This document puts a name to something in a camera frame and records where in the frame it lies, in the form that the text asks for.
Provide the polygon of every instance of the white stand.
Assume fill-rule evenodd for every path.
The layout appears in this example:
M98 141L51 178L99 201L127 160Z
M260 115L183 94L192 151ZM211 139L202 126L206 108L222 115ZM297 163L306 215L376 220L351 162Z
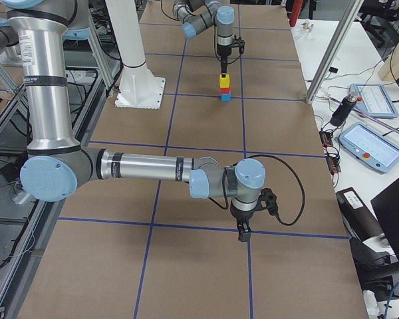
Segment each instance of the white stand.
M138 16L133 0L106 0L124 70L115 105L158 109L165 78L156 78L146 65Z

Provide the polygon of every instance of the yellow block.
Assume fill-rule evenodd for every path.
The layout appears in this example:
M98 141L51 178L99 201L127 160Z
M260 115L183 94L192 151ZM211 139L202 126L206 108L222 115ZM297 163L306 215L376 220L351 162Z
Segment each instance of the yellow block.
M225 77L222 77L222 75L220 74L219 85L220 85L220 88L230 88L231 87L231 78L229 77L228 74L226 74Z

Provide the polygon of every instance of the blue block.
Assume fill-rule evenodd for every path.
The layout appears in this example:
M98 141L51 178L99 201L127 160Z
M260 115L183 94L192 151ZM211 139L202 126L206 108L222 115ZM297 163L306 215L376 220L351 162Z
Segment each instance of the blue block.
M222 94L222 95L221 95L221 100L222 100L222 101L225 101L225 102L230 101L230 100L231 100L231 94L230 94L230 93L228 93L228 94Z

